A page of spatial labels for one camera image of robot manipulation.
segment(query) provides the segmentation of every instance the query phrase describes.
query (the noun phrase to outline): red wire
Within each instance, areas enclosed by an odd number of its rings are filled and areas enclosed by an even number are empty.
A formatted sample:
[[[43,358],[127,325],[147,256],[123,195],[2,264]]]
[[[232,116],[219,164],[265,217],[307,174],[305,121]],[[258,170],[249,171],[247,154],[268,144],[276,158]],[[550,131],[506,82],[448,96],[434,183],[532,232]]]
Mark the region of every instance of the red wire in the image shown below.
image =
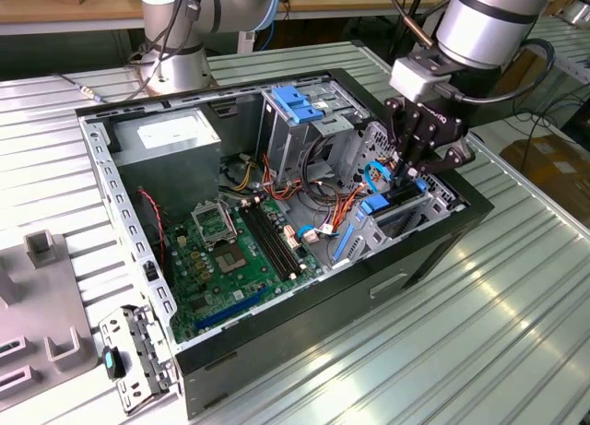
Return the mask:
[[[156,205],[156,201],[154,201],[154,199],[150,195],[148,195],[147,192],[145,192],[144,190],[137,191],[149,201],[151,207],[154,209],[154,212],[156,213],[156,219],[158,220],[159,230],[159,249],[161,251],[162,265],[164,265],[164,229],[162,228],[162,219],[159,216],[158,206]]]

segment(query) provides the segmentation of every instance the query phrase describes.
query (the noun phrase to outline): metal workbench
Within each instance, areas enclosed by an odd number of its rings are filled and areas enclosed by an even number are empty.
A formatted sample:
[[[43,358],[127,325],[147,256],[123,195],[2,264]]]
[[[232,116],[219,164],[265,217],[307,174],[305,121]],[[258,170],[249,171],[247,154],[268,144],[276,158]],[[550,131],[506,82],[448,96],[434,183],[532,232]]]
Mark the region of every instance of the metal workbench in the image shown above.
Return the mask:
[[[338,66],[378,99],[393,94],[387,67],[350,43],[211,59],[225,85]],[[107,100],[137,86],[126,69],[75,77]],[[50,77],[0,83],[0,248],[64,233],[100,348],[99,320],[137,295],[72,112],[85,105]],[[487,220],[416,287],[198,423],[578,423],[590,408],[590,235],[471,142],[478,158],[462,173],[495,206]],[[126,421],[102,367],[0,414],[52,419]],[[169,395],[129,422],[184,423],[183,402]]]
[[[555,49],[555,66],[576,78],[582,84],[590,82],[590,30],[580,30],[555,17],[542,17],[531,31],[529,38],[541,38],[551,42]],[[531,49],[543,57],[540,49]]]

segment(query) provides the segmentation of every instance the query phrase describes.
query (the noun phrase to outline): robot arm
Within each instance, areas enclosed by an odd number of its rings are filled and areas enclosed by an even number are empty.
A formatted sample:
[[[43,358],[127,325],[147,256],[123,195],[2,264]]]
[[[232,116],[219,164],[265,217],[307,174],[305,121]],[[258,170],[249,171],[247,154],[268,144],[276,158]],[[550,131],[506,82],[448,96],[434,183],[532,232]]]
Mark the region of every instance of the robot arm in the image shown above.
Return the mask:
[[[426,50],[397,59],[392,69],[390,84],[406,98],[385,103],[391,119],[390,139],[398,147],[398,180],[471,161],[473,153],[463,136],[477,106],[511,100],[543,80],[553,64],[553,48],[542,40],[523,39],[547,1],[451,0],[436,33],[437,42],[421,36],[417,25],[405,18]],[[529,45],[545,50],[546,71],[524,88],[487,98],[502,69],[520,48]],[[429,151],[449,144],[444,159],[427,160]]]
[[[148,87],[159,94],[208,86],[211,74],[202,36],[265,29],[274,20],[278,6],[278,0],[142,0],[142,3],[149,48],[142,59],[142,78],[149,79]]]

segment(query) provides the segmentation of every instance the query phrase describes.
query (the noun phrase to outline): wire bundle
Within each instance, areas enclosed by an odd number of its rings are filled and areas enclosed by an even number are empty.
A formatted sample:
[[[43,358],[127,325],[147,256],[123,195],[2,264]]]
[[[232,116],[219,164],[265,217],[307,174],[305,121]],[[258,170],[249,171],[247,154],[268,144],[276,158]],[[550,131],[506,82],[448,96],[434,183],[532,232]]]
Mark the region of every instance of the wire bundle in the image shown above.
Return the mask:
[[[242,183],[240,183],[238,186],[232,188],[232,190],[234,192],[241,192],[242,190],[244,190],[248,184],[250,183],[250,175],[252,173],[252,167],[255,166],[255,164],[253,162],[246,162],[247,167],[246,167],[246,174],[243,177],[243,181]]]
[[[162,227],[162,218],[159,215],[159,206],[154,201],[153,197],[151,197],[148,192],[144,190],[137,190],[142,196],[144,196],[148,202],[151,204],[151,207],[154,209],[154,213],[156,214],[156,219],[158,220],[158,232],[159,232],[159,249],[161,254],[161,263],[164,264],[164,255],[165,255],[165,247],[164,247],[164,228]]]
[[[262,161],[265,164],[265,172],[262,177],[262,182],[263,182],[263,186],[264,186],[267,193],[269,193],[271,196],[273,196],[278,201],[286,201],[288,199],[291,199],[293,197],[293,195],[295,195],[297,192],[300,191],[301,180],[299,180],[299,179],[293,181],[292,183],[289,183],[287,185],[287,187],[285,187],[283,190],[280,190],[280,191],[275,190],[274,181],[273,181],[273,178],[270,174],[270,166],[268,164],[268,157],[266,156],[266,154],[263,155]]]

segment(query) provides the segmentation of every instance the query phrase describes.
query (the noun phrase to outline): connector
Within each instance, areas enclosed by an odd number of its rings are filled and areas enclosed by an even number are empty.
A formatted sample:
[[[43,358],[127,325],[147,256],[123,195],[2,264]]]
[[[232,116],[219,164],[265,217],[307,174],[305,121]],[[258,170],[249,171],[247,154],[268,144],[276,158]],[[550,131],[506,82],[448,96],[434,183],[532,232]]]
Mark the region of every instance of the connector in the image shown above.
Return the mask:
[[[320,238],[318,237],[318,235],[315,232],[315,230],[307,230],[307,231],[305,231],[305,233],[303,233],[303,236],[301,238],[304,241],[306,241],[307,243],[315,243],[315,242],[318,242],[320,240]]]
[[[333,234],[334,226],[330,224],[324,224],[322,227],[320,227],[320,232],[328,235]]]
[[[238,155],[238,158],[243,160],[246,164],[252,160],[252,158],[249,155],[246,155],[245,153],[240,153]]]

